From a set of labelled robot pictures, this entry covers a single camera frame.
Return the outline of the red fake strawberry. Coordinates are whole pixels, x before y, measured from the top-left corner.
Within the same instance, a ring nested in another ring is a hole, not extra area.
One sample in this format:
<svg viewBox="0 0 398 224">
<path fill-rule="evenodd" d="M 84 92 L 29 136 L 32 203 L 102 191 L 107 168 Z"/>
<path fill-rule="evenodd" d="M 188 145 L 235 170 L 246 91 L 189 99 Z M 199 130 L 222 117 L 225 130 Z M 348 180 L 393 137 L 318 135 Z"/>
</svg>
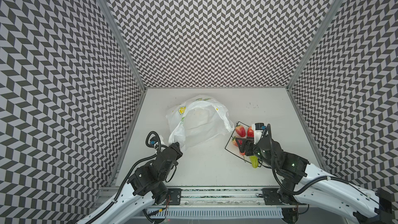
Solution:
<svg viewBox="0 0 398 224">
<path fill-rule="evenodd" d="M 244 127 L 243 125 L 238 125 L 238 126 L 235 128 L 235 132 L 236 132 L 236 134 L 237 134 L 238 136 L 240 136 L 240 137 L 242 137 L 242 138 L 244 138 L 244 137 L 246 136 L 246 130 L 245 130 L 245 127 Z"/>
<path fill-rule="evenodd" d="M 237 141 L 236 141 L 236 137 L 232 138 L 232 144 L 236 147 L 238 147 Z"/>
</svg>

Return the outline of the green fake fruit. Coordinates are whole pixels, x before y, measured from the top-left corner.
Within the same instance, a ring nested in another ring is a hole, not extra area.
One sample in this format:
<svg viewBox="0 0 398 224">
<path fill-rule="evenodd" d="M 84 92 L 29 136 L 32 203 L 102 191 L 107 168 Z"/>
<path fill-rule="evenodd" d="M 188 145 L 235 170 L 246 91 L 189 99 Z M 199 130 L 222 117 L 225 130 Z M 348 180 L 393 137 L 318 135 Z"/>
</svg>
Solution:
<svg viewBox="0 0 398 224">
<path fill-rule="evenodd" d="M 250 156 L 250 162 L 255 169 L 259 166 L 259 159 L 256 156 Z"/>
</svg>

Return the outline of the white plastic bag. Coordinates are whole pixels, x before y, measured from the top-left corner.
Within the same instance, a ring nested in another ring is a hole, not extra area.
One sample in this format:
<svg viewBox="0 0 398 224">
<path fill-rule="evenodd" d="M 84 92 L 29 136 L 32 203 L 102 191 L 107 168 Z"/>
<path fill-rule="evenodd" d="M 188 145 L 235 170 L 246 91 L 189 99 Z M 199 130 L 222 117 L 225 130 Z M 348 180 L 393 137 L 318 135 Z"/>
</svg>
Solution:
<svg viewBox="0 0 398 224">
<path fill-rule="evenodd" d="M 227 107 L 209 95 L 197 95 L 169 108 L 166 119 L 171 132 L 168 144 L 178 143 L 181 150 L 234 130 Z"/>
</svg>

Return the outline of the red yellow fake apple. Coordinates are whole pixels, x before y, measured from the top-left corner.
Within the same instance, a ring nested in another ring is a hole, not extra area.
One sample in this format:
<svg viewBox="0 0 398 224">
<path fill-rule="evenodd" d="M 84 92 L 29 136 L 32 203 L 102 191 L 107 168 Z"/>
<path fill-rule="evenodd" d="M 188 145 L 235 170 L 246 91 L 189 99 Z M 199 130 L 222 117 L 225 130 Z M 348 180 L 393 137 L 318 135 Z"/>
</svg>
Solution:
<svg viewBox="0 0 398 224">
<path fill-rule="evenodd" d="M 247 137 L 248 138 L 254 138 L 254 136 L 255 136 L 254 130 L 252 129 L 252 127 L 249 127 L 247 129 Z"/>
</svg>

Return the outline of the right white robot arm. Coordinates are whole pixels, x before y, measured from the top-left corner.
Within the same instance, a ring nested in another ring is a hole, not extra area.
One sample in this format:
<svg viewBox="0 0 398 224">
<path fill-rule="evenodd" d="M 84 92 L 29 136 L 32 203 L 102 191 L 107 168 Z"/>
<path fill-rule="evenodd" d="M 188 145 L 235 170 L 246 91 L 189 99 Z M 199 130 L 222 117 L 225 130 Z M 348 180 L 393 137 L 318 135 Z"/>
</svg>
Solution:
<svg viewBox="0 0 398 224">
<path fill-rule="evenodd" d="M 271 171 L 279 186 L 274 193 L 278 202 L 315 206 L 355 224 L 392 223 L 391 193 L 356 186 L 299 155 L 284 151 L 273 140 L 269 124 L 237 124 L 231 139 L 241 156 Z"/>
</svg>

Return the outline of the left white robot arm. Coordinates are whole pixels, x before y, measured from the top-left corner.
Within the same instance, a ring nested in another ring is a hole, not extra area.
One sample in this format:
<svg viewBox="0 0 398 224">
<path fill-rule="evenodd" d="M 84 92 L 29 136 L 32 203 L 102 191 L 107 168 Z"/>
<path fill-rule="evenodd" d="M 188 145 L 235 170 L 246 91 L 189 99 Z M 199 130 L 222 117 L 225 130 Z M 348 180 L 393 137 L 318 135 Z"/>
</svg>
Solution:
<svg viewBox="0 0 398 224">
<path fill-rule="evenodd" d="M 143 213 L 152 224 L 163 222 L 153 219 L 146 209 L 166 200 L 169 190 L 164 182 L 172 168 L 177 167 L 177 160 L 183 153 L 178 142 L 163 145 L 160 136 L 154 131 L 147 135 L 145 143 L 156 149 L 156 153 L 135 162 L 118 191 L 78 221 L 79 224 L 124 224 L 139 213 Z"/>
</svg>

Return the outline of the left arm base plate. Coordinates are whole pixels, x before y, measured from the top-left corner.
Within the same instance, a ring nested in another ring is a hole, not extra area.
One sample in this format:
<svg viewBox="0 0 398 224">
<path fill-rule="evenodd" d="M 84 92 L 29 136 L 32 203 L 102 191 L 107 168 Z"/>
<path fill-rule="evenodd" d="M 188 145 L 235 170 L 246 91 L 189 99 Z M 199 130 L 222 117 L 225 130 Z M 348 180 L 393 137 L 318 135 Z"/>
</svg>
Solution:
<svg viewBox="0 0 398 224">
<path fill-rule="evenodd" d="M 169 188 L 167 192 L 162 192 L 155 199 L 157 205 L 180 205 L 181 202 L 181 188 Z"/>
</svg>

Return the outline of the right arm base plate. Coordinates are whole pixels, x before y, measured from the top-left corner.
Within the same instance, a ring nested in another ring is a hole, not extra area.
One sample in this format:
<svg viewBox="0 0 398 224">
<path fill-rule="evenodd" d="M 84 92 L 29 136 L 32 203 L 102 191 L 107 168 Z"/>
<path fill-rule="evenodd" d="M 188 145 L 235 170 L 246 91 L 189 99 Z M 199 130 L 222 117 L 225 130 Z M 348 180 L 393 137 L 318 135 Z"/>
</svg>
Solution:
<svg viewBox="0 0 398 224">
<path fill-rule="evenodd" d="M 265 205 L 304 205 L 297 202 L 293 196 L 281 194 L 279 188 L 263 188 L 258 197 L 263 199 Z"/>
</svg>

